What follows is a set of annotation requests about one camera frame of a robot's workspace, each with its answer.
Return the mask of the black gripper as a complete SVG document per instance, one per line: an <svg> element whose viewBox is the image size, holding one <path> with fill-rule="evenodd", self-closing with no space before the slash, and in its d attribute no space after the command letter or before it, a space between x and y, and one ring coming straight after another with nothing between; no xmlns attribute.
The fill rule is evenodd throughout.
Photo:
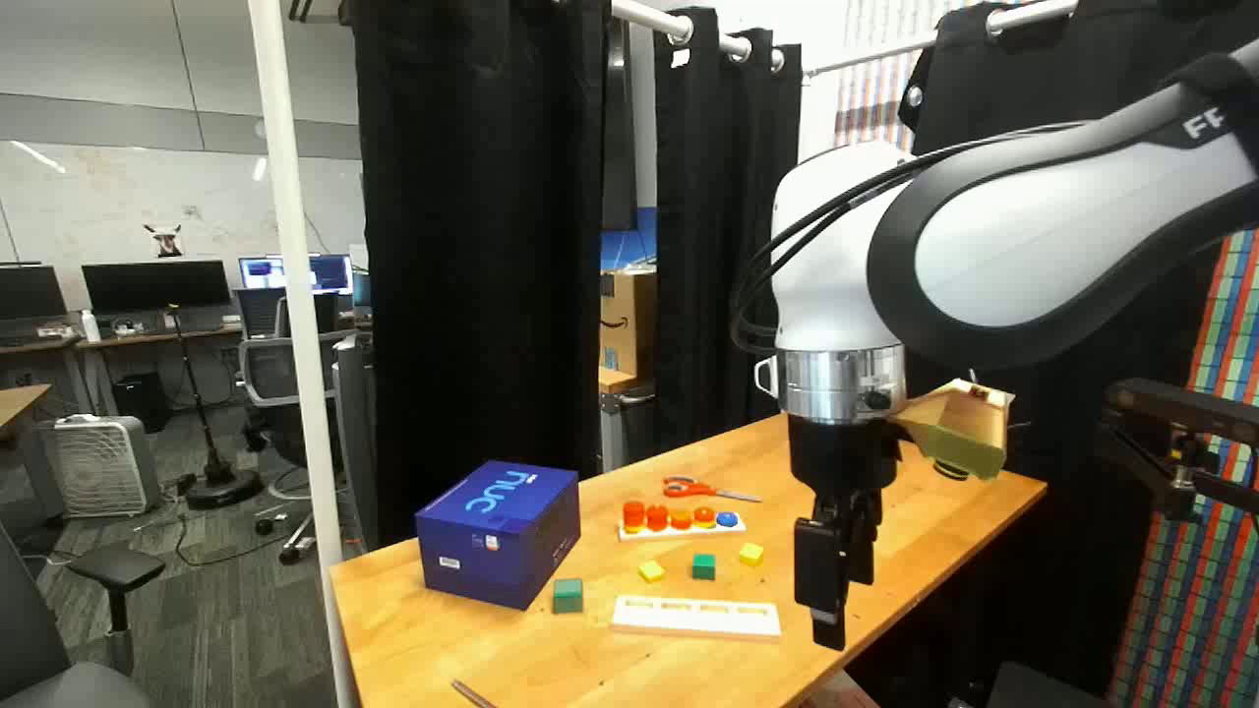
<svg viewBox="0 0 1259 708"><path fill-rule="evenodd" d="M884 421L819 425L788 421L792 476L815 493L794 522L794 601L811 610L815 643L847 647L847 563L849 584L873 584L873 539L881 493L897 480L897 429Z"/></svg>

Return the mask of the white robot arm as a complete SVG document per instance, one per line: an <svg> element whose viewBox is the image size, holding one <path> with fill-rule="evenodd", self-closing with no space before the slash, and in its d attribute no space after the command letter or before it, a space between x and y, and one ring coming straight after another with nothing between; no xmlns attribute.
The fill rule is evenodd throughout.
<svg viewBox="0 0 1259 708"><path fill-rule="evenodd" d="M999 471L1009 396L992 370L1059 358L1255 222L1255 88L1245 41L1103 118L920 156L859 147L780 182L727 329L772 375L811 489L794 601L819 647L849 643L899 443L953 476Z"/></svg>

